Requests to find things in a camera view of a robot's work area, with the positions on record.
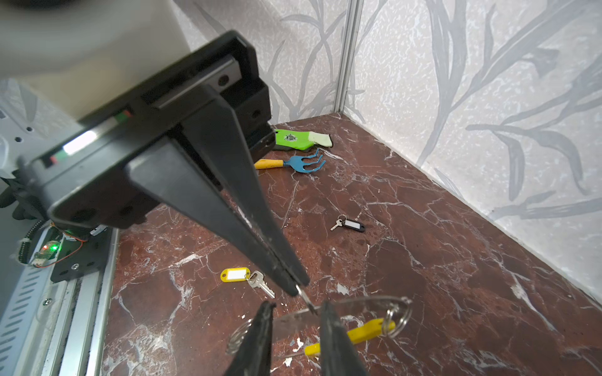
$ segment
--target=black key tag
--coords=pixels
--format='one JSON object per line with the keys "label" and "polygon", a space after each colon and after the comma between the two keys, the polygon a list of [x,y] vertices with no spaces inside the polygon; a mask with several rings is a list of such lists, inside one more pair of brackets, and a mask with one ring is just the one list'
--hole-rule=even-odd
{"label": "black key tag", "polygon": [[347,220],[347,219],[345,219],[345,221],[343,222],[343,227],[346,227],[346,228],[352,229],[352,230],[356,230],[358,232],[366,231],[366,227],[364,227],[364,225],[361,224],[360,222]]}

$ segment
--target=yellow key tag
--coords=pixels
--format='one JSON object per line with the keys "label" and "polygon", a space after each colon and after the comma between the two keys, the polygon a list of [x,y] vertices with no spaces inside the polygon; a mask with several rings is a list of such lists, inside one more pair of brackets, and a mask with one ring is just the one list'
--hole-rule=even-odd
{"label": "yellow key tag", "polygon": [[[372,338],[380,336],[382,333],[382,322],[384,319],[372,319],[366,322],[366,325],[351,329],[347,332],[351,343],[357,345],[363,341],[369,341]],[[389,332],[395,329],[395,323],[389,323]],[[310,345],[303,350],[307,356],[320,355],[320,344]]]}
{"label": "yellow key tag", "polygon": [[245,281],[251,276],[249,268],[229,268],[222,271],[222,282],[240,282]]}

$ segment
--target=leaf pattern wallpaper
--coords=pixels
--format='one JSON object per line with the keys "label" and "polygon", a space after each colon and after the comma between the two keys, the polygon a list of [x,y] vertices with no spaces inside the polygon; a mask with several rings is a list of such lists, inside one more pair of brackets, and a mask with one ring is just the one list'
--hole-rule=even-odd
{"label": "leaf pattern wallpaper", "polygon": [[602,3],[365,0],[345,113],[602,300]]}
{"label": "leaf pattern wallpaper", "polygon": [[175,2],[192,48],[230,29],[254,45],[270,87],[272,124],[332,113],[346,0]]}

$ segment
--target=keychain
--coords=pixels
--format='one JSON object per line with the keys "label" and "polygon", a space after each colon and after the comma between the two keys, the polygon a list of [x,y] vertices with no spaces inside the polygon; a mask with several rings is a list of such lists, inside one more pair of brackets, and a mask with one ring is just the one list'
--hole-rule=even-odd
{"label": "keychain", "polygon": [[249,268],[228,268],[222,271],[222,282],[242,282],[251,276]]}
{"label": "keychain", "polygon": [[337,224],[332,226],[330,231],[333,231],[337,227],[346,227],[348,229],[356,230],[358,232],[366,231],[366,227],[363,224],[357,221],[348,220],[347,217],[343,214],[339,215],[337,218]]}

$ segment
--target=key ring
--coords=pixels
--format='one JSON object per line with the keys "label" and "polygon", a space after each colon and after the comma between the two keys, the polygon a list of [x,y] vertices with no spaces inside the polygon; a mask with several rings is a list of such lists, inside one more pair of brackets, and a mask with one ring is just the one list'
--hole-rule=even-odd
{"label": "key ring", "polygon": [[389,330],[389,326],[391,325],[391,321],[393,320],[393,315],[399,312],[399,305],[395,304],[393,307],[389,308],[386,311],[385,319],[382,321],[382,334],[386,335],[389,338],[395,338],[403,328],[405,328],[406,324],[410,320],[412,316],[412,300],[403,297],[403,302],[407,305],[406,311],[403,316],[399,319],[399,321],[395,324],[395,328]]}
{"label": "key ring", "polygon": [[250,318],[247,321],[243,322],[236,330],[230,334],[228,337],[228,344],[226,346],[226,354],[234,355],[240,348],[240,345],[243,343],[244,336],[249,332],[249,328],[251,328],[251,324],[253,323],[253,319]]}

